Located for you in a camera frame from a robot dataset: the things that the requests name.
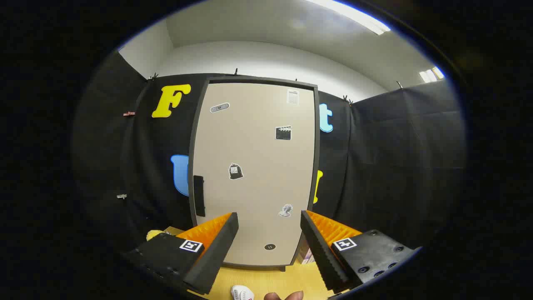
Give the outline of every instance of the finger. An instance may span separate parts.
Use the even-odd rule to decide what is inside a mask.
[[[303,291],[295,291],[294,293],[290,294],[285,300],[302,300],[303,299]]]
[[[265,295],[264,300],[281,300],[281,298],[276,293],[268,293]]]

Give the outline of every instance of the fluorescent light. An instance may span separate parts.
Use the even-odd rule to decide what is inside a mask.
[[[311,3],[318,4],[327,9],[333,10],[341,15],[344,15],[355,22],[365,26],[366,28],[372,30],[375,34],[380,35],[386,31],[390,31],[390,28],[385,24],[379,22],[378,20],[372,18],[371,16],[360,12],[353,7],[344,5],[342,3],[333,1],[333,0],[306,0]]]
[[[424,72],[420,72],[420,77],[422,77],[422,79],[424,80],[424,83],[428,83],[430,82],[430,78],[427,76],[427,73],[424,71]]]
[[[433,71],[431,71],[431,70],[427,70],[427,71],[426,71],[426,74],[427,74],[427,76],[429,77],[429,79],[430,79],[431,82],[435,82],[435,81],[437,81],[437,77],[435,76],[435,74],[433,73]]]
[[[431,71],[433,71],[433,73],[435,73],[435,75],[437,76],[438,79],[443,79],[444,78],[444,74],[439,70],[439,68],[434,67],[433,69],[431,69]]]

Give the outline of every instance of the yellow letter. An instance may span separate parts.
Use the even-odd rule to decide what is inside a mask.
[[[181,94],[188,94],[191,91],[191,85],[167,85],[161,90],[163,91],[163,94],[161,94],[161,98],[159,99],[156,110],[152,113],[152,118],[170,117],[172,112],[168,109],[169,104],[172,103],[172,108],[176,108],[181,101]]]
[[[324,173],[322,173],[322,171],[318,170],[317,187],[314,188],[314,200],[313,200],[313,203],[317,203],[317,201],[318,201],[318,198],[317,198],[318,181],[322,178],[322,175],[324,175]]]

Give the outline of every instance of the door frame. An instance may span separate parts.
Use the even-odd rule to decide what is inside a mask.
[[[310,189],[309,189],[309,201],[307,205],[307,210],[312,210],[313,200],[314,200],[314,190],[317,184],[318,161],[319,161],[319,156],[320,156],[319,155],[320,154],[320,114],[319,114],[319,108],[318,108],[320,105],[320,100],[319,100],[317,85],[300,82],[300,81],[291,81],[291,80],[266,78],[266,77],[253,77],[253,76],[231,76],[230,75],[230,76],[224,76],[224,77],[209,77],[206,79],[204,86],[202,87],[200,97],[198,99],[198,105],[196,107],[195,118],[192,123],[191,140],[189,144],[189,167],[187,170],[187,180],[189,182],[189,207],[190,207],[190,212],[191,212],[192,225],[198,226],[198,221],[196,218],[195,194],[194,194],[193,174],[192,174],[192,166],[194,163],[194,153],[195,153],[196,129],[198,126],[198,119],[200,116],[200,110],[202,107],[202,103],[204,102],[205,92],[207,91],[207,87],[211,83],[272,84],[272,85],[287,86],[290,88],[298,88],[298,89],[313,91],[313,94],[314,94],[314,158],[313,158],[313,174],[312,174],[312,179],[311,179],[311,184],[310,184]],[[300,235],[300,240],[298,242],[298,246],[296,247],[296,251],[294,253],[294,256],[293,256],[293,259],[290,265],[294,264],[294,261],[296,260],[298,250],[301,247],[302,242],[303,242],[303,233]]]

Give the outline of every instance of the door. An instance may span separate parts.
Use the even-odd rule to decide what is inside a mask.
[[[192,135],[190,173],[204,178],[205,217],[193,217],[202,224],[237,212],[239,230],[225,263],[292,263],[302,233],[300,211],[314,197],[314,91],[250,82],[207,86]]]

